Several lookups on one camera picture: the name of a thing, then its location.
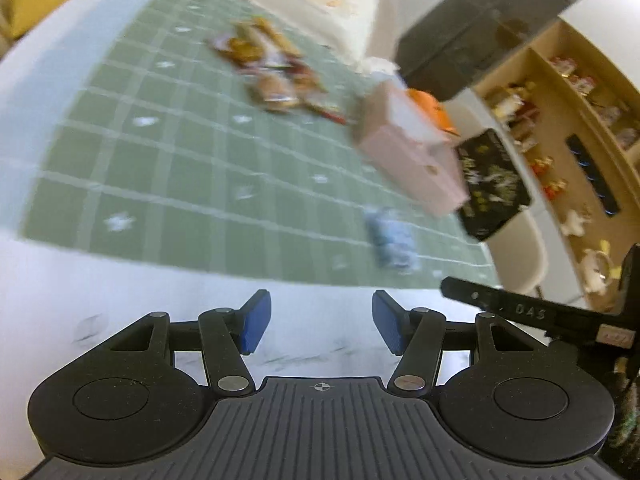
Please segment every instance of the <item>snack package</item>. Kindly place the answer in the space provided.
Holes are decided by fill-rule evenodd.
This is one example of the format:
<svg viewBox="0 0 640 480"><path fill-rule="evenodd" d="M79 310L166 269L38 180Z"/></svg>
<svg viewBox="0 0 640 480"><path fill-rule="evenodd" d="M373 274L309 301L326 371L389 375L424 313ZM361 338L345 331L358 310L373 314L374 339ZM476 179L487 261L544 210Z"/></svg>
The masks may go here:
<svg viewBox="0 0 640 480"><path fill-rule="evenodd" d="M578 69L578 64L571 57L555 56L549 60L562 77L569 77Z"/></svg>
<svg viewBox="0 0 640 480"><path fill-rule="evenodd" d="M300 52L299 48L291 43L284 34L276 30L269 20L262 16L254 16L254 25L266 34L286 56L302 57L302 52Z"/></svg>
<svg viewBox="0 0 640 480"><path fill-rule="evenodd" d="M405 273L420 269L410 226L398 219L394 209L368 208L365 222L380 266Z"/></svg>
<svg viewBox="0 0 640 480"><path fill-rule="evenodd" d="M589 95L596 88L596 80L591 76L580 77L574 74L569 78L569 83L583 96Z"/></svg>
<svg viewBox="0 0 640 480"><path fill-rule="evenodd" d="M236 31L241 40L245 40L262 50L261 63L265 68L285 68L289 66L287 57L283 52L252 23L236 23Z"/></svg>
<svg viewBox="0 0 640 480"><path fill-rule="evenodd" d="M231 34L223 34L207 40L208 45L217 50L222 56L228 57L240 66L250 66L260 61L264 51L247 40L233 38Z"/></svg>
<svg viewBox="0 0 640 480"><path fill-rule="evenodd" d="M300 104L291 82L271 70L263 70L256 76L254 90L258 101L271 112L288 112Z"/></svg>

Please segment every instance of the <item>candy wrapper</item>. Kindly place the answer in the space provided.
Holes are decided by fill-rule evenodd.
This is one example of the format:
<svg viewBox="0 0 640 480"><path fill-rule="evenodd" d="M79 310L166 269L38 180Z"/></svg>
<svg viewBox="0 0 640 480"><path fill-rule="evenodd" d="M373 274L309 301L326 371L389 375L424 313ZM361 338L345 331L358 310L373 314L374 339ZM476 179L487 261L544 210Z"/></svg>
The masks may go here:
<svg viewBox="0 0 640 480"><path fill-rule="evenodd" d="M407 274L420 269L410 226L398 219L394 209L367 209L365 222L382 267Z"/></svg>
<svg viewBox="0 0 640 480"><path fill-rule="evenodd" d="M291 82L283 75L263 70L255 79L255 97L271 112L288 112L300 104Z"/></svg>
<svg viewBox="0 0 640 480"><path fill-rule="evenodd" d="M596 88L596 80L591 76L580 77L574 74L569 78L569 83L583 96L589 95Z"/></svg>
<svg viewBox="0 0 640 480"><path fill-rule="evenodd" d="M207 44L239 66L246 67L256 64L264 57L264 50L259 46L255 46L247 40L234 38L231 34L222 34L212 40L207 40Z"/></svg>
<svg viewBox="0 0 640 480"><path fill-rule="evenodd" d="M549 60L562 77L569 77L578 69L578 64L571 57L555 56Z"/></svg>

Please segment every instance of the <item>white chair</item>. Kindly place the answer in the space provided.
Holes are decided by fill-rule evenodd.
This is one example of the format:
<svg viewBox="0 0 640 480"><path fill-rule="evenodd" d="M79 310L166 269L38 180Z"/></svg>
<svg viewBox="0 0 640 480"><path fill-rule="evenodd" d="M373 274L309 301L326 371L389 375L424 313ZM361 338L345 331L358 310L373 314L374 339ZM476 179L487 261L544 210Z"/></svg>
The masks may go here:
<svg viewBox="0 0 640 480"><path fill-rule="evenodd" d="M485 127L471 110L453 99L443 103L460 133L460 142L481 134ZM545 242L529 210L519 212L486 241L504 290L529 294L546 276Z"/></svg>
<svg viewBox="0 0 640 480"><path fill-rule="evenodd" d="M528 209L509 220L486 244L504 290L529 294L546 276L546 247Z"/></svg>

